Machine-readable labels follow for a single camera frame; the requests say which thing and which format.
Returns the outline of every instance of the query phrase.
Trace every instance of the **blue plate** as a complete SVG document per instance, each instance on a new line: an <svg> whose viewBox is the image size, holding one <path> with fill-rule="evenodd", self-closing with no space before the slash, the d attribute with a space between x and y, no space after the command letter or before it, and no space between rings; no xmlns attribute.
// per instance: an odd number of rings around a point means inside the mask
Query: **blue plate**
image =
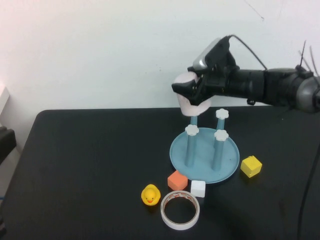
<svg viewBox="0 0 320 240"><path fill-rule="evenodd" d="M194 164L185 165L187 154L188 135L181 133L175 138L170 147L170 159L176 170L190 180L205 181L207 184L219 183L229 178L238 168L240 155L235 142L229 137L223 145L221 169L213 170L214 161L214 134L216 129L200 127L196 137Z"/></svg>

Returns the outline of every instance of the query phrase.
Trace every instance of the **yellow rubber duck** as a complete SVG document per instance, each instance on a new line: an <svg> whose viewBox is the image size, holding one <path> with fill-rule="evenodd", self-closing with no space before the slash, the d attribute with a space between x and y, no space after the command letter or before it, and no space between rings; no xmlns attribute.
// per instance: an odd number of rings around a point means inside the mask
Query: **yellow rubber duck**
<svg viewBox="0 0 320 240"><path fill-rule="evenodd" d="M153 185L149 184L141 192L141 199L145 205L153 206L156 205L161 198L159 189Z"/></svg>

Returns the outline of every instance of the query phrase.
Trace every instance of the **tape roll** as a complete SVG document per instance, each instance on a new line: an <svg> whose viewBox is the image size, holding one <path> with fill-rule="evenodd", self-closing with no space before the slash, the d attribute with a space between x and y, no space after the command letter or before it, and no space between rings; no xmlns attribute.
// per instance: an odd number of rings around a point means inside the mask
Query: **tape roll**
<svg viewBox="0 0 320 240"><path fill-rule="evenodd" d="M175 198L185 198L188 199L190 202L192 202L192 204L195 207L195 215L193 216L193 218L185 223L176 223L171 221L165 214L165 208L167 203ZM190 192L187 191L172 191L170 193L168 193L161 202L161 207L160 207L160 212L161 212L161 217L162 220L164 221L164 223L166 225L168 225L168 227L175 229L175 230L186 230L189 229L191 227L193 227L196 222L199 219L199 214L200 214L200 206L199 206L199 202L198 200L195 198L195 196L193 196Z"/></svg>

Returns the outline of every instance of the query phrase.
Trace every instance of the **white cube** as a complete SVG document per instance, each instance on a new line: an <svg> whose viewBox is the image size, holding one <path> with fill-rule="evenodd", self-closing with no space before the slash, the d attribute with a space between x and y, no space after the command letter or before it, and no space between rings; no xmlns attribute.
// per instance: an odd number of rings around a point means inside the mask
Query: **white cube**
<svg viewBox="0 0 320 240"><path fill-rule="evenodd" d="M204 198L206 194L206 182L205 181L191 181L191 194L195 197Z"/></svg>

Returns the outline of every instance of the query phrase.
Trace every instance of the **black table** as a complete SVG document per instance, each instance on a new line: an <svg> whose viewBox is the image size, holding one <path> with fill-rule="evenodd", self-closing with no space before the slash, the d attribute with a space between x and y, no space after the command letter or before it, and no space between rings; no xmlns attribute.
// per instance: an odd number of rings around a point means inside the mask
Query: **black table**
<svg viewBox="0 0 320 240"><path fill-rule="evenodd" d="M140 198L150 183L163 197L170 191L169 148L189 122L179 109L41 112L1 206L3 239L295 239L320 141L319 115L271 106L227 109L225 129L240 160L255 155L262 170L248 179L238 168L229 180L207 184L199 220L186 231L168 228L160 204L148 208ZM198 125L214 128L215 110ZM303 216L306 239L320 237L319 171Z"/></svg>

